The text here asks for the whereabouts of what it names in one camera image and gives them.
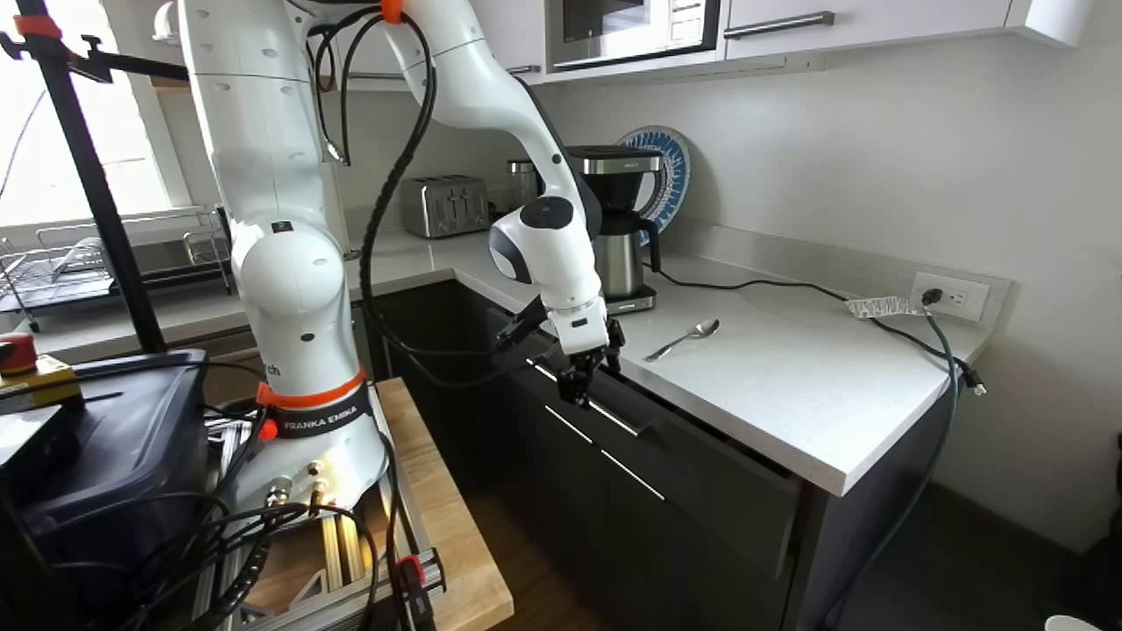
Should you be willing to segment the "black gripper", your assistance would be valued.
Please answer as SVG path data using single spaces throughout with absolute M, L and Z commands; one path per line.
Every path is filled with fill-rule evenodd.
M 614 314 L 603 318 L 569 318 L 556 328 L 556 347 L 566 355 L 566 368 L 556 371 L 556 391 L 569 404 L 586 404 L 594 390 L 594 376 L 598 368 L 622 368 L 625 328 Z

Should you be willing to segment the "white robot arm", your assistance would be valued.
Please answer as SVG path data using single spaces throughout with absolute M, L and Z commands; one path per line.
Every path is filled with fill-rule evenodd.
M 312 61 L 286 0 L 173 0 L 203 149 L 233 232 L 233 274 L 260 347 L 263 420 L 233 502 L 357 504 L 390 469 L 382 405 L 357 363 Z M 387 39 L 436 117 L 506 129 L 544 195 L 496 221 L 496 267 L 534 287 L 562 355 L 611 347 L 581 181 L 531 87 L 485 42 L 470 0 L 382 0 Z

